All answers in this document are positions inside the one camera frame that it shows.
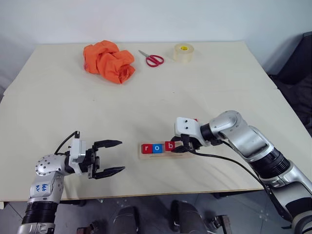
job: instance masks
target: floor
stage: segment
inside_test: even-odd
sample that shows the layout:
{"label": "floor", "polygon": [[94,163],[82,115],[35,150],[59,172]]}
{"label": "floor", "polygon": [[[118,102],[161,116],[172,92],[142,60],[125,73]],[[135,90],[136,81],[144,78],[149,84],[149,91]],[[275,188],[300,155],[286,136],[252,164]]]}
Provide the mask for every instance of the floor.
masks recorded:
{"label": "floor", "polygon": [[[158,195],[88,200],[83,207],[60,204],[56,215],[55,234],[76,234],[78,227],[95,220],[106,224],[106,232],[120,209],[136,206],[144,234],[170,234],[170,205],[175,199],[193,204],[205,218],[228,215],[233,234],[290,234],[281,229],[290,223],[283,220],[263,191],[230,195],[216,199],[212,194]],[[24,215],[26,202],[9,202],[0,210],[0,233],[16,234]],[[214,231],[222,234],[222,229]]]}

